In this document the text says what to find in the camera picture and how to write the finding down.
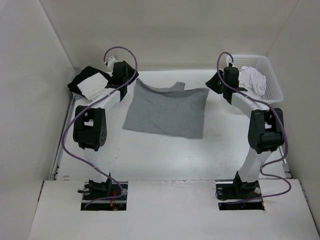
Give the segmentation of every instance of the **white table surface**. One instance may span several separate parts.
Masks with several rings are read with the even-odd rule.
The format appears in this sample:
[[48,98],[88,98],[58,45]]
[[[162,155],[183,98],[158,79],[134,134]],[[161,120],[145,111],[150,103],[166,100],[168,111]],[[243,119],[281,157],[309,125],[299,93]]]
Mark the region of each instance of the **white table surface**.
[[[185,89],[206,88],[205,83],[215,70],[141,71],[139,78],[153,87],[170,87],[185,82]],[[222,95],[212,90],[206,101],[203,139],[186,139],[122,129],[135,83],[128,87],[122,102],[106,114],[107,140],[98,152],[81,149],[73,141],[73,127],[66,147],[79,157],[86,158],[101,170],[111,172],[118,181],[128,180],[221,180],[233,179],[245,161],[249,150],[249,119]],[[87,104],[78,99],[75,106]],[[267,161],[280,158],[275,151]],[[265,173],[285,177],[282,164],[267,166]],[[65,152],[60,157],[58,180],[102,181],[94,169]]]
[[[299,181],[265,211],[220,211],[215,181],[129,181],[126,211],[80,211],[84,181],[46,181],[29,240],[319,240]],[[260,180],[263,195],[288,188]]]

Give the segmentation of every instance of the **red wire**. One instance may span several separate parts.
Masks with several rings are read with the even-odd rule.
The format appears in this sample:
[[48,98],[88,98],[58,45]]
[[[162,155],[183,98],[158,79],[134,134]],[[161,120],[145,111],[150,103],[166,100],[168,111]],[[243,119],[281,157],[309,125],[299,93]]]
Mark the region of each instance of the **red wire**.
[[115,198],[116,195],[117,195],[117,192],[113,191],[114,198],[112,198],[111,201],[110,201],[110,205],[112,206],[112,210],[113,211],[115,210],[115,207],[116,207],[116,198]]
[[257,193],[256,191],[252,191],[252,193],[255,194],[255,195],[257,195],[258,197],[260,196],[260,194]]

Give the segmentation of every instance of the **white laundry basket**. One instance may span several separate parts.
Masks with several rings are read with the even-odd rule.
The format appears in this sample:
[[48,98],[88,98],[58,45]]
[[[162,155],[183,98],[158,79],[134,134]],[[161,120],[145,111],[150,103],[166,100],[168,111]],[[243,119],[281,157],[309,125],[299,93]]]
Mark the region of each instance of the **white laundry basket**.
[[[231,57],[226,57],[226,64],[231,62]],[[236,65],[239,70],[243,66],[252,67],[257,69],[260,73],[266,77],[266,90],[263,96],[259,96],[250,91],[250,96],[263,100],[266,103],[278,103],[284,99],[284,95],[278,83],[278,79],[274,70],[271,67],[270,61],[266,56],[260,55],[233,55],[233,64]]]

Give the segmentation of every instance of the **white towel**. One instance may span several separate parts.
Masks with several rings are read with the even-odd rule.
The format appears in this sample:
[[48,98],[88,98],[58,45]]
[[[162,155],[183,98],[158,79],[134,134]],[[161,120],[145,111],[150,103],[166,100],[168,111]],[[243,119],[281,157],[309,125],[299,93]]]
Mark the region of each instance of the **white towel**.
[[96,73],[80,82],[77,86],[80,89],[83,96],[89,101],[92,101],[99,97],[105,90],[108,84],[108,80],[101,74]]
[[253,89],[255,94],[263,96],[266,93],[267,79],[258,70],[250,66],[243,66],[239,73],[239,83]]

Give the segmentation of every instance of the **purple cable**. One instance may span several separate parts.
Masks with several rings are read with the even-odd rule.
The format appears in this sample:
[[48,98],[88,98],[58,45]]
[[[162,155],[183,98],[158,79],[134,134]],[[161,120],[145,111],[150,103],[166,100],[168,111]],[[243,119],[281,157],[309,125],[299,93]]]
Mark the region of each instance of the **purple cable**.
[[239,91],[239,90],[237,90],[237,89],[229,86],[228,84],[226,84],[226,82],[223,80],[223,78],[221,77],[220,72],[219,72],[219,63],[220,63],[220,59],[221,59],[221,57],[222,57],[223,54],[229,55],[229,56],[231,57],[232,62],[234,62],[234,58],[233,58],[232,55],[231,55],[229,52],[227,52],[227,51],[223,51],[223,52],[219,55],[218,60],[217,60],[217,62],[216,62],[216,70],[217,70],[217,73],[218,73],[218,76],[219,76],[220,81],[221,81],[221,82],[223,83],[223,85],[225,85],[228,89],[231,89],[232,91],[234,91],[234,92],[236,92],[236,93],[238,93],[238,94],[241,94],[242,96],[246,97],[247,99],[249,99],[249,100],[251,100],[251,101],[253,101],[253,102],[256,102],[256,103],[260,103],[260,104],[266,105],[266,106],[270,109],[270,111],[273,113],[273,115],[275,116],[275,119],[276,119],[277,123],[278,123],[279,126],[280,126],[280,129],[281,129],[281,132],[282,132],[282,136],[283,136],[283,138],[284,138],[284,147],[285,147],[285,149],[284,149],[283,156],[282,156],[281,158],[279,158],[278,160],[273,160],[273,161],[270,161],[270,162],[267,162],[267,163],[263,164],[263,165],[261,166],[261,168],[260,168],[260,173],[261,173],[263,176],[281,179],[281,180],[285,181],[285,182],[289,185],[289,188],[288,188],[287,190],[283,191],[283,192],[275,193],[275,194],[270,194],[270,195],[265,195],[265,196],[259,196],[259,197],[251,198],[251,199],[248,199],[248,200],[236,201],[236,202],[233,202],[233,204],[242,204],[242,203],[247,203],[247,202],[250,202],[250,201],[253,201],[253,200],[260,200],[260,199],[263,199],[263,198],[276,197],[276,196],[280,196],[280,195],[286,194],[286,193],[288,193],[288,192],[291,190],[291,188],[292,188],[291,183],[290,183],[287,179],[285,179],[285,178],[283,178],[283,177],[281,177],[281,176],[263,173],[263,168],[264,168],[264,167],[266,167],[266,166],[268,166],[268,165],[270,165],[270,164],[274,164],[274,163],[281,162],[281,161],[282,161],[283,159],[285,159],[285,158],[287,157],[287,155],[288,155],[288,138],[287,138],[287,134],[286,134],[285,128],[284,128],[284,126],[283,126],[283,124],[282,124],[282,122],[281,122],[278,114],[276,113],[275,109],[274,109],[269,103],[264,102],[264,101],[261,101],[261,100],[256,100],[256,99],[248,96],[248,95],[245,94],[244,92]]
[[107,54],[108,54],[111,50],[113,50],[113,49],[124,49],[124,50],[126,50],[127,52],[129,52],[129,53],[132,55],[132,57],[133,57],[133,59],[134,59],[134,63],[135,63],[134,73],[133,73],[132,77],[131,77],[128,81],[126,81],[124,84],[122,84],[121,86],[119,86],[119,87],[117,87],[116,89],[114,89],[113,91],[111,91],[108,95],[104,96],[103,98],[99,99],[98,101],[95,101],[95,102],[91,103],[91,104],[88,105],[85,109],[83,109],[81,112],[79,112],[79,114],[78,114],[77,116],[75,116],[74,119],[72,119],[72,120],[70,121],[70,123],[66,126],[65,130],[63,131],[62,138],[61,138],[62,148],[63,148],[63,150],[64,150],[68,155],[70,155],[71,157],[74,157],[75,159],[80,160],[81,162],[84,162],[85,164],[88,164],[90,167],[92,167],[92,168],[93,168],[94,170],[96,170],[98,173],[102,174],[103,176],[107,177],[107,178],[110,179],[111,181],[115,182],[115,183],[119,186],[119,188],[120,188],[120,190],[121,190],[120,195],[100,197],[100,198],[97,198],[97,199],[94,199],[94,200],[88,202],[88,203],[84,206],[84,209],[86,209],[89,204],[92,204],[92,203],[95,202],[95,201],[107,200],[107,199],[117,199],[117,198],[120,198],[120,197],[122,197],[122,196],[124,195],[124,189],[123,189],[123,187],[121,186],[121,184],[120,184],[119,182],[117,182],[113,177],[111,177],[111,176],[109,176],[108,174],[106,174],[106,173],[104,173],[103,171],[101,171],[99,168],[97,168],[97,167],[96,167],[94,164],[92,164],[91,162],[89,162],[89,161],[87,161],[87,160],[85,160],[85,159],[83,159],[83,158],[81,158],[81,157],[78,157],[78,156],[74,155],[73,153],[71,153],[70,151],[68,151],[67,148],[66,148],[66,145],[65,145],[66,135],[67,135],[67,133],[68,133],[68,130],[69,130],[70,127],[72,126],[72,124],[74,124],[75,121],[76,121],[82,114],[84,114],[87,110],[89,110],[91,107],[93,107],[94,105],[96,105],[96,104],[102,102],[103,100],[107,99],[110,95],[114,94],[116,91],[120,90],[121,88],[127,86],[127,85],[132,81],[132,79],[134,79],[135,75],[136,75],[137,72],[138,72],[138,62],[137,62],[136,56],[135,56],[129,49],[127,49],[126,47],[123,47],[123,46],[114,46],[114,47],[109,48],[109,49],[105,52],[105,54],[104,54],[104,56],[103,56],[103,62],[104,62],[104,63],[106,62],[105,60],[106,60]]

